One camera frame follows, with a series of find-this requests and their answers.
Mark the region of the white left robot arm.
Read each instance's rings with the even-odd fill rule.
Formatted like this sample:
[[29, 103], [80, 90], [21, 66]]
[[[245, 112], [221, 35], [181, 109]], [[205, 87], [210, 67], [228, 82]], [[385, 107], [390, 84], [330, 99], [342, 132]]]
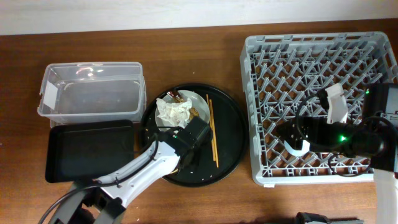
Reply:
[[155, 133], [143, 153], [124, 167], [86, 186], [73, 184], [40, 223], [121, 223], [129, 204], [156, 180], [189, 166], [212, 138], [207, 122], [194, 117], [185, 128]]

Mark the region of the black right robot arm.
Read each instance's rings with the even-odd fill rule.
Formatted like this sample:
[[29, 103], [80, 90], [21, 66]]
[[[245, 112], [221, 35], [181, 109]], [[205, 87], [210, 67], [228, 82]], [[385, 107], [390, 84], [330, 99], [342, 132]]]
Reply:
[[348, 124], [348, 106], [340, 84], [313, 94], [326, 109], [326, 118], [304, 116], [277, 125], [276, 130], [292, 155], [308, 151], [329, 153], [332, 159], [365, 157], [374, 171], [377, 223], [397, 223], [397, 85], [370, 84], [365, 89], [362, 121]]

